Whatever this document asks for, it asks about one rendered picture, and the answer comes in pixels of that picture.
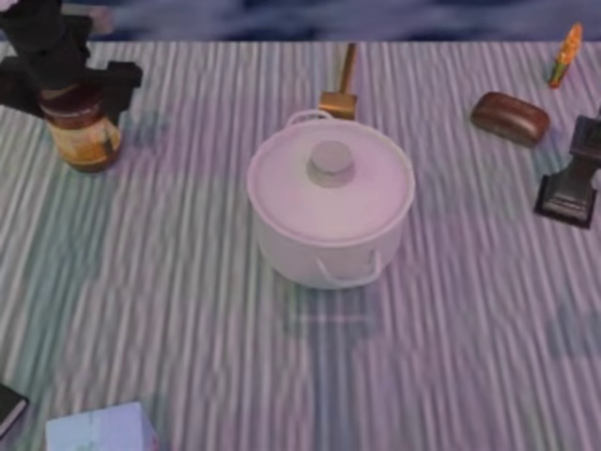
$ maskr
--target white pot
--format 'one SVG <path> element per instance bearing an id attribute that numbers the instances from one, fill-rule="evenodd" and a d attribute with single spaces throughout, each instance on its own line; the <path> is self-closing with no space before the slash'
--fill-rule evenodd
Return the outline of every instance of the white pot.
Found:
<path id="1" fill-rule="evenodd" d="M 393 260 L 415 178 L 382 133 L 311 110 L 261 145 L 246 188 L 255 237 L 275 271 L 311 288 L 353 288 Z"/>

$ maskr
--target spatula handle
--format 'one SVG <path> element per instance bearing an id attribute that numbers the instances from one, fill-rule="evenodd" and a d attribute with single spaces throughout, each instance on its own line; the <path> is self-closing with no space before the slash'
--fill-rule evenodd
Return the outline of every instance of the spatula handle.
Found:
<path id="1" fill-rule="evenodd" d="M 350 43 L 347 46 L 347 55 L 345 56 L 345 65 L 342 67 L 342 76 L 340 77 L 339 92 L 346 94 L 350 89 L 350 82 L 355 68 L 355 59 L 357 56 L 357 44 Z"/>

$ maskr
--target blue box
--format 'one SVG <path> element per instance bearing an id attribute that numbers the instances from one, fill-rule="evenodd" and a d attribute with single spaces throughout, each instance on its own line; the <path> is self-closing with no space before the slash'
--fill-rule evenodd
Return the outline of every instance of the blue box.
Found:
<path id="1" fill-rule="evenodd" d="M 78 413 L 46 423 L 47 451 L 159 451 L 139 402 Z"/>

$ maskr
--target wooden table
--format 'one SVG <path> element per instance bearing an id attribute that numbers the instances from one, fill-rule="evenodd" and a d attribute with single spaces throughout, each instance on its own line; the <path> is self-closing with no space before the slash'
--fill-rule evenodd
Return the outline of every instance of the wooden table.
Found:
<path id="1" fill-rule="evenodd" d="M 358 120 L 403 147 L 418 188 L 397 259 L 344 292 L 265 264 L 243 184 L 258 145 L 334 88 L 342 45 L 95 44 L 94 65 L 146 69 L 122 160 L 96 177 L 0 109 L 0 379 L 34 403 L 0 449 L 136 399 L 178 451 L 597 449 L 601 210 L 581 231 L 532 206 L 601 102 L 601 44 L 551 91 L 556 50 L 361 45 Z M 489 90 L 549 112 L 537 150 L 469 124 Z"/>

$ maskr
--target lid knob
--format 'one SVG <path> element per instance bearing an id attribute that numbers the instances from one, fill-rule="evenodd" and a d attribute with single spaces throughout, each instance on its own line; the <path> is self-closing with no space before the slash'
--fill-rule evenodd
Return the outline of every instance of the lid knob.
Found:
<path id="1" fill-rule="evenodd" d="M 340 141 L 322 141 L 311 152 L 307 173 L 313 183 L 323 188 L 337 188 L 355 175 L 350 148 Z"/>

